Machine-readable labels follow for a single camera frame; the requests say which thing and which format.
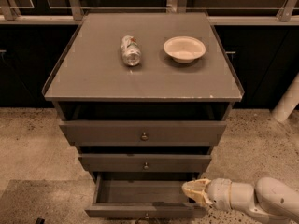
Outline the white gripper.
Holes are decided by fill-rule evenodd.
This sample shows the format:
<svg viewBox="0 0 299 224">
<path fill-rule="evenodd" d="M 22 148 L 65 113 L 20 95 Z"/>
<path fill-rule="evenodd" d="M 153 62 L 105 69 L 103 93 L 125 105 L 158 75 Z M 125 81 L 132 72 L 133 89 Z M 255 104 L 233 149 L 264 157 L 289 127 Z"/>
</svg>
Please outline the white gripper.
<svg viewBox="0 0 299 224">
<path fill-rule="evenodd" d="M 216 209 L 230 211 L 231 186 L 232 181 L 230 179 L 216 178 L 210 182 L 209 179 L 204 178 L 185 182 L 182 189 L 187 197 L 193 199 L 201 207 L 208 206 L 212 202 Z"/>
</svg>

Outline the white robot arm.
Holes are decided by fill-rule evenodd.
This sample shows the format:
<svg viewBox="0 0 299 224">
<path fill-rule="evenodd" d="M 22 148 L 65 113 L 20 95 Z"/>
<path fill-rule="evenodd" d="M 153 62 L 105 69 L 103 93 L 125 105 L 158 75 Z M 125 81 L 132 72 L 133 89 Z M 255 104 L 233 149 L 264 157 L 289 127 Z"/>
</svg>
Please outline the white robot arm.
<svg viewBox="0 0 299 224">
<path fill-rule="evenodd" d="M 299 193 L 272 177 L 254 186 L 230 179 L 197 179 L 182 185 L 183 193 L 201 207 L 239 211 L 262 224 L 299 223 Z"/>
</svg>

